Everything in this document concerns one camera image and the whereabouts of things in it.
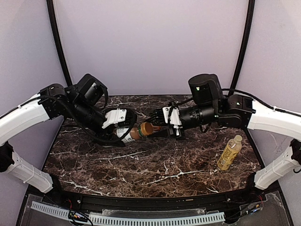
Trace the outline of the yellow tea bottle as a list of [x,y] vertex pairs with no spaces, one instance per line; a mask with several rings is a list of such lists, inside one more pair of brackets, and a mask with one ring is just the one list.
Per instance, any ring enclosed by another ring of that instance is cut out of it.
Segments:
[[227,142],[219,160],[217,161],[217,166],[220,170],[227,170],[242,149],[242,142],[235,143],[233,139],[234,138]]

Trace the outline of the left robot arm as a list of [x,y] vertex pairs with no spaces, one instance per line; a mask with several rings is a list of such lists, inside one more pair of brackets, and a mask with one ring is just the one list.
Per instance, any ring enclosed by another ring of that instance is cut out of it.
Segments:
[[121,145],[121,139],[110,135],[113,126],[125,122],[129,110],[104,110],[95,107],[101,97],[108,100],[107,87],[91,74],[77,84],[63,87],[52,84],[29,100],[0,117],[0,170],[42,193],[55,188],[53,176],[22,159],[9,140],[28,128],[59,116],[74,119],[84,129],[94,132],[92,138],[102,145]]

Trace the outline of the gold bottle cap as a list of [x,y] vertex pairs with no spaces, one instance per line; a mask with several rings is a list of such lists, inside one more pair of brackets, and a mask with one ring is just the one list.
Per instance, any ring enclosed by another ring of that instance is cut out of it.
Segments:
[[143,122],[140,124],[140,133],[143,137],[149,136],[153,133],[153,126],[149,122]]

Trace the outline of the clear coffee bottle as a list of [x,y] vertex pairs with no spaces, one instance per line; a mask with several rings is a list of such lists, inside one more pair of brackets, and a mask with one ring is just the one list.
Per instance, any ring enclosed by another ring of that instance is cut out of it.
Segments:
[[[128,129],[129,126],[120,127],[115,129],[114,133],[118,137],[122,137],[128,131]],[[144,140],[144,137],[140,132],[140,129],[141,129],[141,123],[131,128],[130,132],[121,141],[126,144],[140,139]]]

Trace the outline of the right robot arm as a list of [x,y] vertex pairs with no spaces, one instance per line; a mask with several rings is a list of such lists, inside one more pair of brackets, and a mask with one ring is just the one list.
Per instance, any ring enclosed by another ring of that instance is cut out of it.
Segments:
[[188,81],[194,106],[179,109],[182,103],[170,102],[167,107],[153,110],[147,122],[165,130],[153,137],[183,139],[191,128],[220,126],[237,129],[264,130],[291,137],[286,150],[265,168],[248,177],[247,188],[265,190],[272,183],[301,165],[301,115],[270,106],[257,97],[236,90],[225,96],[215,74],[195,75]]

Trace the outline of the cream bottle cap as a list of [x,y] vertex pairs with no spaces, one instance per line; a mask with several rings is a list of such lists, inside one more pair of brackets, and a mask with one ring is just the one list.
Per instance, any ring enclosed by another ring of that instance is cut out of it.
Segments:
[[236,135],[233,140],[235,143],[241,143],[242,139],[243,139],[242,136]]

